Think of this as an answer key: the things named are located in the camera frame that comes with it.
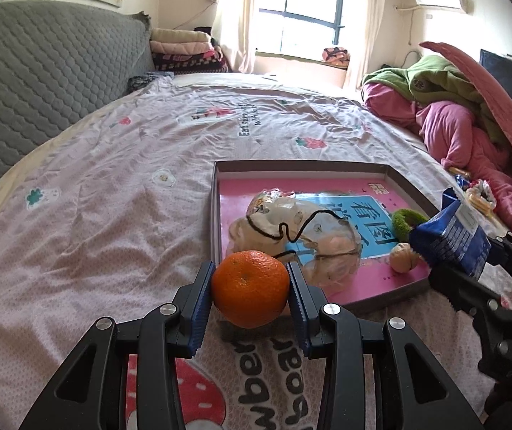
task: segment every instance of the mandarin orange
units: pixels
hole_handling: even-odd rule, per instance
[[[274,320],[286,306],[290,276],[284,265],[258,250],[226,257],[212,276],[214,305],[230,323],[257,328]]]

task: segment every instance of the bedsheet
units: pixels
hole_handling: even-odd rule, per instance
[[[389,163],[437,206],[454,185],[430,156],[348,99],[260,77],[160,79],[74,127],[0,180],[4,430],[19,426],[95,319],[142,317],[194,279],[209,257],[214,161]],[[487,267],[481,281],[512,306],[512,280],[501,271]],[[480,412],[492,381],[477,370],[480,347],[469,318],[431,291],[366,318],[390,316],[415,329]],[[234,342],[221,320],[213,309],[202,348],[180,364],[181,386],[209,394],[181,393],[196,422],[188,428],[314,428],[324,363],[302,357],[290,322]],[[246,360],[262,365],[259,388],[247,385]],[[301,377],[298,393],[286,386],[288,372]],[[367,368],[368,383],[371,377]],[[367,405],[373,428],[372,386]]]

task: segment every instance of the stack of folded blankets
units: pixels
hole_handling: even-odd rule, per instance
[[[150,50],[158,71],[175,74],[227,73],[222,50],[210,35],[202,31],[154,29]]]
[[[330,47],[325,48],[322,53],[324,61],[332,66],[348,67],[349,66],[349,53],[343,47]]]

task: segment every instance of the blue book cover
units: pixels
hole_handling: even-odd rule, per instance
[[[329,209],[355,226],[363,244],[361,258],[387,255],[398,243],[391,230],[389,214],[377,200],[369,195],[301,193],[295,197]],[[305,248],[301,242],[287,244],[286,250],[296,251],[302,264],[314,257],[314,251]]]

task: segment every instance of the white curtain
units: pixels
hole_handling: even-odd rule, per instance
[[[218,0],[212,35],[234,71],[254,71],[257,14],[255,0]]]
[[[354,8],[347,8],[348,12],[357,11],[357,35],[350,47],[350,63],[345,74],[344,89],[358,89],[361,80],[367,74],[369,59],[379,33],[383,10],[386,0],[352,0]]]

